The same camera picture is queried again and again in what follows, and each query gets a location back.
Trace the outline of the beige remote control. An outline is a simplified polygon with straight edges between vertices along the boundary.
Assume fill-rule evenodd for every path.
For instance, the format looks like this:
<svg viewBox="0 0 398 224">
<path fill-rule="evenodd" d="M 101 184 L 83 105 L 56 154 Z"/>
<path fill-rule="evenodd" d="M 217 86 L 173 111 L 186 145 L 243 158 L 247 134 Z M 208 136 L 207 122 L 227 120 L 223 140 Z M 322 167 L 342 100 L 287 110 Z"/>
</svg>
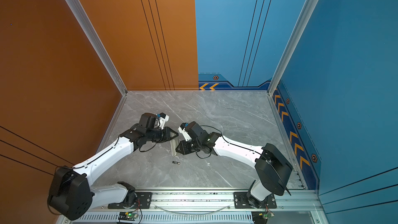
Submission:
<svg viewBox="0 0 398 224">
<path fill-rule="evenodd" d="M 179 145 L 179 140 L 178 139 L 173 139 L 171 140 L 171 151 L 172 151 L 172 156 L 177 157 L 177 151 L 176 148 Z"/>
</svg>

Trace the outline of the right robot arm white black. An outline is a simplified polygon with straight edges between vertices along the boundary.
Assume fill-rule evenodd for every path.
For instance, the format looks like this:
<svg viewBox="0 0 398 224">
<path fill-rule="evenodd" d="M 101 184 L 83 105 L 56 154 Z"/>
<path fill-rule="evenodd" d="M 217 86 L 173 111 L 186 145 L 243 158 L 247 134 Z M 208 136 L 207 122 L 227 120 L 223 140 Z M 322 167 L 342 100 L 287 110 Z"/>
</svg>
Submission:
<svg viewBox="0 0 398 224">
<path fill-rule="evenodd" d="M 255 169 L 258 179 L 254 180 L 244 197 L 237 198 L 243 200 L 243 206 L 267 208 L 268 200 L 290 192 L 287 184 L 293 166 L 275 145 L 267 143 L 262 147 L 244 144 L 225 137 L 216 128 L 208 133 L 204 127 L 195 121 L 182 123 L 178 131 L 184 140 L 178 144 L 176 152 L 187 155 L 202 151 L 210 157 L 228 157 Z"/>
</svg>

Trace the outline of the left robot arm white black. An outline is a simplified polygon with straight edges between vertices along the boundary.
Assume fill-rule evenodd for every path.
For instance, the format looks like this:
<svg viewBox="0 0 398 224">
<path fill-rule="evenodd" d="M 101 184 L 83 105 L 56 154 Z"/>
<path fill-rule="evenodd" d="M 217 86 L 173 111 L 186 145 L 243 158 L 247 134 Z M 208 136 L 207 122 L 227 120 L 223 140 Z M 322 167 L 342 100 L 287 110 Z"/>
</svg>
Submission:
<svg viewBox="0 0 398 224">
<path fill-rule="evenodd" d="M 168 120 L 165 113 L 144 113 L 139 123 L 91 158 L 71 168 L 57 167 L 47 198 L 50 212 L 59 212 L 69 220 L 77 220 L 88 210 L 103 205 L 118 204 L 122 208 L 132 208 L 137 201 L 134 186 L 123 181 L 100 187 L 94 187 L 93 183 L 115 163 L 147 142 L 158 144 L 177 138 L 178 133 L 165 125 Z"/>
</svg>

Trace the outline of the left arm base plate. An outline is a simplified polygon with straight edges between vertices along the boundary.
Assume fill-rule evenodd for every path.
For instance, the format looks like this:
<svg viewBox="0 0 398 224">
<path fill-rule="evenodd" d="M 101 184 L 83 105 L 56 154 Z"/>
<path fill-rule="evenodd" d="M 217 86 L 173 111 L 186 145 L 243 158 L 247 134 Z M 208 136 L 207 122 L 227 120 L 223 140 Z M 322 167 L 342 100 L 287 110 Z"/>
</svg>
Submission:
<svg viewBox="0 0 398 224">
<path fill-rule="evenodd" d="M 150 209 L 152 192 L 136 192 L 134 195 L 127 196 L 121 203 L 112 203 L 108 209 Z"/>
</svg>

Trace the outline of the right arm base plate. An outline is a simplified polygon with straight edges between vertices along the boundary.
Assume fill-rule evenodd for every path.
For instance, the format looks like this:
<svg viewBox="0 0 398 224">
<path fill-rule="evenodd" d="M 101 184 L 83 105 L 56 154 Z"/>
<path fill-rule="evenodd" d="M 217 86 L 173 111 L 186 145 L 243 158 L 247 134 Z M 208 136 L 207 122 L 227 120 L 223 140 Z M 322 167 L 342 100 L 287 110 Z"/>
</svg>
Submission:
<svg viewBox="0 0 398 224">
<path fill-rule="evenodd" d="M 276 209 L 277 204 L 274 194 L 267 196 L 263 201 L 249 196 L 247 192 L 234 192 L 234 206 L 237 209 L 258 208 L 258 209 Z"/>
</svg>

